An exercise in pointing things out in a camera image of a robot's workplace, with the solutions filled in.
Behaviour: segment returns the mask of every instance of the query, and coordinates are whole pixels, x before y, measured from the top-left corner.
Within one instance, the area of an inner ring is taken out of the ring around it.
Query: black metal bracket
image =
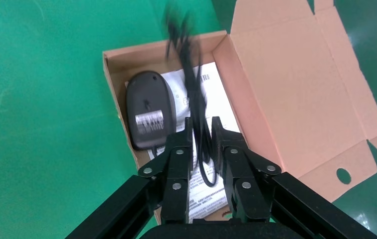
[[[162,205],[162,225],[142,238],[377,239],[377,236],[298,179],[252,152],[242,134],[212,118],[212,159],[224,180],[233,219],[189,219],[192,125],[169,135],[165,152],[139,169],[84,220],[68,239],[133,239]],[[275,219],[277,226],[269,223]]]

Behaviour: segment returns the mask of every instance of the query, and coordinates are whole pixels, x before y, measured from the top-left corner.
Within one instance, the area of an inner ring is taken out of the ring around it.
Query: box flap
[[[306,0],[237,0],[231,35],[308,16]]]
[[[238,127],[249,148],[283,168],[275,139],[269,129],[266,116],[251,90],[245,70],[233,47],[226,37],[213,51],[225,92],[235,112]]]
[[[366,138],[377,148],[377,104],[334,6],[316,11],[316,19]]]
[[[321,11],[334,6],[334,0],[314,0],[314,11]]]
[[[300,177],[366,139],[313,15],[231,39],[286,171]]]
[[[348,184],[338,180],[337,170],[345,169],[351,177]],[[365,140],[300,177],[299,180],[329,202],[377,173],[376,162]]]

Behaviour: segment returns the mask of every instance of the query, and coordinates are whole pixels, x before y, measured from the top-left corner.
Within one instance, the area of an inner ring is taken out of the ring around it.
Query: adapter label
[[[164,129],[164,116],[161,110],[136,115],[136,124],[139,134],[151,133]]]

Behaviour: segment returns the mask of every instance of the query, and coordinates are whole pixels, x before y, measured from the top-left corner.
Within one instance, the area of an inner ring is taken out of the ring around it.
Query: hole in box flap
[[[344,168],[338,168],[338,170],[336,170],[336,176],[338,177],[339,181],[341,181],[341,183],[343,184],[348,185],[351,183],[351,175]]]

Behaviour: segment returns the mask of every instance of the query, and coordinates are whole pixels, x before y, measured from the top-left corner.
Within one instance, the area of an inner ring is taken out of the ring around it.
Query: box lid
[[[269,159],[329,201],[375,174],[366,140],[377,148],[377,105],[333,1],[216,0],[214,6],[221,23],[231,24],[225,28],[248,79],[237,83],[251,90],[230,89],[229,98],[240,106],[243,95],[254,95],[256,109],[235,110],[263,115],[276,146],[248,138],[250,147],[277,155]],[[350,173],[350,184],[337,179],[339,168]]]

